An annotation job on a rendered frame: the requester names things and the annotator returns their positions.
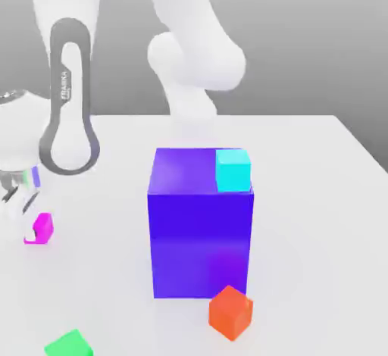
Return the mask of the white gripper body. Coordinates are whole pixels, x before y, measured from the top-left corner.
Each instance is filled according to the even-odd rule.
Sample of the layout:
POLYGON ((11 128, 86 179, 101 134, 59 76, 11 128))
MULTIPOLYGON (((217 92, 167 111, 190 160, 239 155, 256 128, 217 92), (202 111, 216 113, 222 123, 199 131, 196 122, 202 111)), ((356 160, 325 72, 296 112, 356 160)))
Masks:
POLYGON ((0 199, 0 233, 21 233, 27 212, 39 195, 38 189, 16 186, 0 199))

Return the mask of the large blue box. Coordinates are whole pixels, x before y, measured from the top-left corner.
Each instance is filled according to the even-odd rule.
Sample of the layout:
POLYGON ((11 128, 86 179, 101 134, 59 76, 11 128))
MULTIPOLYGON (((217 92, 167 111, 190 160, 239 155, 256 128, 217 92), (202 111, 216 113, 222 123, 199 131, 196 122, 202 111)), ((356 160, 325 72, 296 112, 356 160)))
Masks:
POLYGON ((254 190, 218 191, 217 149, 155 152, 147 193, 155 298, 246 292, 254 190))

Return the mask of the small magenta cube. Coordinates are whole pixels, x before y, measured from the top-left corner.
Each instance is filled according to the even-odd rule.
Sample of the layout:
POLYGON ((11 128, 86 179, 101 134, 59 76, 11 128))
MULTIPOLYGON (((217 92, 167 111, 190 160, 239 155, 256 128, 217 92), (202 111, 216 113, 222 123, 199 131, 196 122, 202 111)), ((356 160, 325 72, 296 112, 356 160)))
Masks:
POLYGON ((34 240, 23 239, 26 245, 45 245, 49 242, 54 232, 52 214, 40 213, 33 223, 34 240))

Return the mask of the small orange cube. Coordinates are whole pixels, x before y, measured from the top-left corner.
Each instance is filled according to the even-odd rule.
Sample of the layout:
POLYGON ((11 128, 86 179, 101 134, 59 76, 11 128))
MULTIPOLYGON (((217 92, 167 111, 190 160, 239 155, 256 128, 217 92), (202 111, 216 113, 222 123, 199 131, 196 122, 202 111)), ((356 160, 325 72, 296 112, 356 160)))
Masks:
POLYGON ((251 324, 253 300, 232 286, 226 286, 209 302, 208 323, 230 341, 235 341, 251 324))

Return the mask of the small green cube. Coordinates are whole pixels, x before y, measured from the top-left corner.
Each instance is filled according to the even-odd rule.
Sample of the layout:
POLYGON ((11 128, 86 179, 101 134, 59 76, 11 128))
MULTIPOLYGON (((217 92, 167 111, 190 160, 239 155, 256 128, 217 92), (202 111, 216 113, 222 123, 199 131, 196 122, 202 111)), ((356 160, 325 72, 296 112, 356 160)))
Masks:
POLYGON ((94 356, 89 343, 73 329, 44 347, 47 356, 94 356))

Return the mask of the small cyan cube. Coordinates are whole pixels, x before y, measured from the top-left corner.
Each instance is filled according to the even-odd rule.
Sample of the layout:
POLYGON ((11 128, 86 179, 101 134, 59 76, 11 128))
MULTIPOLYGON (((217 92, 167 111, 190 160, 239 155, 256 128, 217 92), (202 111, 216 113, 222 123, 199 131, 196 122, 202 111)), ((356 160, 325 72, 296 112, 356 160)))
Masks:
POLYGON ((252 164, 248 152, 241 148, 220 148, 215 155, 218 191, 249 192, 252 164))

